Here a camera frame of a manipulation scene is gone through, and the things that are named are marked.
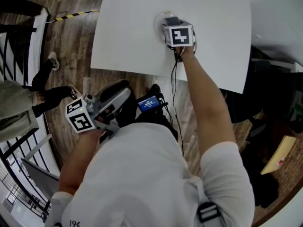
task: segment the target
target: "white t-shirt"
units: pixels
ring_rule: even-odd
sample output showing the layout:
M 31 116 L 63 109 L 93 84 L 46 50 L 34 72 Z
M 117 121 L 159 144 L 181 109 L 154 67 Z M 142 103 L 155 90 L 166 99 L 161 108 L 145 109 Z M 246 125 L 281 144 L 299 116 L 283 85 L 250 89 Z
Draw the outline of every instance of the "white t-shirt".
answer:
M 202 177 L 192 176 L 171 132 L 162 125 L 121 128 L 92 159 L 74 196 L 58 192 L 46 227 L 251 226 L 252 187 L 232 142 L 201 158 Z M 200 223 L 197 208 L 213 202 L 221 216 Z

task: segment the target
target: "white board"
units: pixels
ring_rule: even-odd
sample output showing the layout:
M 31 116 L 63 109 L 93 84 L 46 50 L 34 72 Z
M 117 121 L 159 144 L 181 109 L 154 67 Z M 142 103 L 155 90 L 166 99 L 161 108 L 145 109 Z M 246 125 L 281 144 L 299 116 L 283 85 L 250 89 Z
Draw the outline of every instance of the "white board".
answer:
M 245 0 L 103 0 L 91 68 L 170 77 L 173 52 L 153 28 L 155 17 L 167 10 L 193 24 L 196 57 L 218 87 L 242 93 L 251 39 Z M 182 63 L 177 79 L 187 79 Z

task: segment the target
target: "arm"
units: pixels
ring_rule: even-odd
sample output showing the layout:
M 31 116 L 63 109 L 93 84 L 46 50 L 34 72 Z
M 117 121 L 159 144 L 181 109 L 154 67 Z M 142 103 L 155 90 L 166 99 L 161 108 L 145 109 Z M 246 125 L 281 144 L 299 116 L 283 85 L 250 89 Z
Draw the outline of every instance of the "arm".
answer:
M 217 143 L 236 142 L 225 100 L 217 85 L 201 67 L 192 47 L 185 49 L 182 60 L 196 113 L 200 155 Z
M 91 130 L 79 136 L 74 150 L 62 168 L 59 179 L 60 192 L 74 195 L 78 190 L 102 134 L 102 131 Z
M 182 60 L 196 113 L 205 195 L 217 205 L 226 226 L 251 226 L 254 195 L 235 144 L 225 100 L 192 48 L 184 51 Z

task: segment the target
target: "black cable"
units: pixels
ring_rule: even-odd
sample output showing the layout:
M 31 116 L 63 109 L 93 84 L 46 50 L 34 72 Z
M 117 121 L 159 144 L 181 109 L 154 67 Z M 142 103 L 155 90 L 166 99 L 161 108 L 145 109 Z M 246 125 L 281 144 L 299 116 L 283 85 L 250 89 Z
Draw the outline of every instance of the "black cable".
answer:
M 181 54 L 183 53 L 184 51 L 184 48 L 183 50 L 180 52 L 180 54 L 177 56 L 177 59 L 176 59 L 176 63 L 172 69 L 172 72 L 171 72 L 171 90 L 172 90 L 172 104 L 174 106 L 174 110 L 175 110 L 175 117 L 176 117 L 176 120 L 177 120 L 177 125 L 178 125 L 178 129 L 179 129 L 179 133 L 180 133 L 180 138 L 181 138 L 181 142 L 182 142 L 182 154 L 184 155 L 184 142 L 183 142 L 183 137 L 182 137 L 182 131 L 181 131 L 181 126 L 180 126 L 180 123 L 179 123 L 179 119 L 178 119 L 178 116 L 177 116 L 177 111 L 176 111 L 176 108 L 175 108 L 175 96 L 176 96 L 176 91 L 177 91 L 177 79 L 176 79 L 176 75 L 177 75 L 177 65 L 178 65 L 178 61 L 180 60 L 181 58 Z M 175 71 L 175 90 L 173 88 L 173 75 L 174 75 L 174 71 Z
M 194 37 L 195 37 L 195 42 L 194 42 L 194 47 L 195 47 L 194 54 L 195 54 L 196 51 L 197 51 L 197 48 L 198 48 L 198 43 L 197 43 L 196 33 L 195 33 L 194 30 L 193 30 L 193 34 L 194 34 Z
M 171 116 L 171 114 L 170 114 L 170 112 L 169 112 L 169 108 L 168 108 L 167 106 L 164 106 L 164 108 L 166 109 L 166 111 L 167 111 L 168 114 L 169 114 L 169 121 L 170 121 L 170 124 L 172 125 L 173 120 L 172 120 L 172 116 Z

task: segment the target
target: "white shoe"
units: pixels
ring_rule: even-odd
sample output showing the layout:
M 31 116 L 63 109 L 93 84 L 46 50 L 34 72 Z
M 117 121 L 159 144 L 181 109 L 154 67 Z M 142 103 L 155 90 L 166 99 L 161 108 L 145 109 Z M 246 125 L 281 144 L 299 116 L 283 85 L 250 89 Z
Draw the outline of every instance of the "white shoe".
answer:
M 57 60 L 57 54 L 54 51 L 52 51 L 47 58 L 51 60 L 53 63 L 53 70 L 57 71 L 60 67 L 60 63 Z
M 71 88 L 71 98 L 73 100 L 82 96 L 81 92 L 72 83 L 69 83 L 67 86 Z

